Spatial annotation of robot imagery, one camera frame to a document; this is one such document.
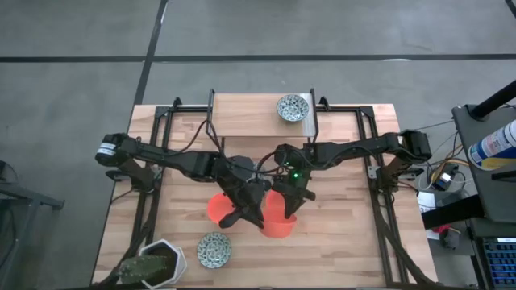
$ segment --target plastic cup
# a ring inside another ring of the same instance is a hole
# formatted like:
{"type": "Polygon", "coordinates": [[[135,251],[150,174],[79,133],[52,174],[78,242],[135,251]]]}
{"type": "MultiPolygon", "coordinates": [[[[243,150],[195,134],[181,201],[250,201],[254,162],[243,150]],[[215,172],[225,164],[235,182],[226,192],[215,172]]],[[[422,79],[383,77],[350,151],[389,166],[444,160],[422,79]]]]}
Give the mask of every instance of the plastic cup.
{"type": "Polygon", "coordinates": [[[285,218],[285,209],[268,207],[264,211],[264,220],[264,229],[260,229],[260,232],[265,237],[286,238],[296,226],[298,218],[294,214],[285,218]]]}
{"type": "Polygon", "coordinates": [[[285,210],[285,198],[281,193],[270,190],[265,197],[265,207],[268,209],[283,209],[285,210]]]}
{"type": "Polygon", "coordinates": [[[208,202],[208,217],[217,225],[221,219],[223,219],[227,214],[232,213],[233,210],[235,210],[233,208],[233,203],[222,193],[216,194],[208,202]]]}

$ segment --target wooden board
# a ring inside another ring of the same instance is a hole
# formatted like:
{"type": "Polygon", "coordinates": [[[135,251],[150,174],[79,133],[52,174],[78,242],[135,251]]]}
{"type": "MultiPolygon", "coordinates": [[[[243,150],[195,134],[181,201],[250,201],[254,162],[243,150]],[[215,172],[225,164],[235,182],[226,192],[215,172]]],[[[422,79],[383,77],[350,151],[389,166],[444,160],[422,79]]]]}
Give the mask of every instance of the wooden board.
{"type": "MultiPolygon", "coordinates": [[[[154,108],[135,108],[130,136],[140,136],[143,142],[148,142],[154,108]]],[[[393,105],[375,105],[374,109],[379,134],[399,131],[393,105]]],[[[205,117],[205,114],[176,114],[169,146],[184,147],[205,117]]],[[[343,143],[359,138],[354,114],[321,113],[318,119],[318,141],[343,143]]],[[[257,161],[280,143],[300,146],[305,140],[227,138],[226,151],[228,156],[246,155],[257,161]]],[[[201,133],[191,149],[214,150],[214,145],[201,133]]],[[[389,162],[392,158],[387,157],[385,161],[389,162]]],[[[265,164],[266,168],[273,166],[270,161],[265,164]]],[[[316,192],[316,201],[306,202],[296,212],[298,224],[291,236],[272,239],[243,220],[229,229],[219,229],[206,216],[206,205],[213,195],[220,193],[220,188],[216,184],[193,182],[178,171],[166,169],[155,240],[165,238],[185,252],[188,268],[174,287],[385,286],[363,160],[344,161],[325,172],[313,172],[312,177],[309,189],[316,192]],[[212,231],[224,233],[232,244],[230,261],[216,270],[204,268],[196,255],[198,241],[212,231]]],[[[129,184],[118,184],[114,197],[128,188],[129,184]]],[[[414,191],[404,188],[395,195],[402,244],[425,274],[436,280],[414,191]]],[[[94,281],[102,280],[127,249],[136,201],[136,194],[131,194],[110,207],[94,281]]],[[[396,271],[392,251],[389,256],[396,271]]]]}
{"type": "Polygon", "coordinates": [[[226,137],[313,137],[312,96],[304,97],[310,111],[301,122],[287,122],[277,113],[277,102],[288,93],[216,93],[212,122],[219,136],[226,137]]]}

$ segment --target potted plant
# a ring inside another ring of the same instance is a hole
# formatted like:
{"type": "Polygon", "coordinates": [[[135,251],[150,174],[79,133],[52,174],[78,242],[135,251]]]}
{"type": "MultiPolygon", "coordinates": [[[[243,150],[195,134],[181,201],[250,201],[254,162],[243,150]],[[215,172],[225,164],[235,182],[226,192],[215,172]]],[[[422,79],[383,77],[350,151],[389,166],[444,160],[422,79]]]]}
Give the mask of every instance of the potted plant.
{"type": "Polygon", "coordinates": [[[118,276],[123,284],[140,282],[149,289],[176,283],[186,270],[186,259],[180,247],[164,239],[139,250],[139,256],[125,259],[118,276]]]}

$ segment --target green plant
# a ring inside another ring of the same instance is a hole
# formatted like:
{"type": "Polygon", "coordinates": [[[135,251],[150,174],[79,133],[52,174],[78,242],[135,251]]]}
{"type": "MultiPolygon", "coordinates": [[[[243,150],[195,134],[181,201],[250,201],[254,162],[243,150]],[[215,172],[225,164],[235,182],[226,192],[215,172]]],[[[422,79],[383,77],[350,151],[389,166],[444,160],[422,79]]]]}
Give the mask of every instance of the green plant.
{"type": "Polygon", "coordinates": [[[133,284],[149,280],[170,268],[170,257],[160,255],[141,255],[125,259],[120,263],[118,276],[122,284],[133,284]]]}

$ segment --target plant pot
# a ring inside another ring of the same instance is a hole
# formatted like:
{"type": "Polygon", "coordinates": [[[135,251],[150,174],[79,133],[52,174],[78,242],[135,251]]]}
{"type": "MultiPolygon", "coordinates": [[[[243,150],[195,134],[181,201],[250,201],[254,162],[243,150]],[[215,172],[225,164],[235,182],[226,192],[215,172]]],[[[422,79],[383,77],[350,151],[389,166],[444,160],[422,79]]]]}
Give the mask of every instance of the plant pot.
{"type": "Polygon", "coordinates": [[[139,255],[165,255],[173,257],[171,262],[173,264],[170,266],[172,270],[170,272],[164,272],[163,275],[159,275],[153,279],[142,280],[142,283],[151,290],[160,288],[166,284],[176,283],[186,270],[186,259],[183,250],[178,246],[171,245],[165,239],[153,242],[139,249],[139,255]]]}

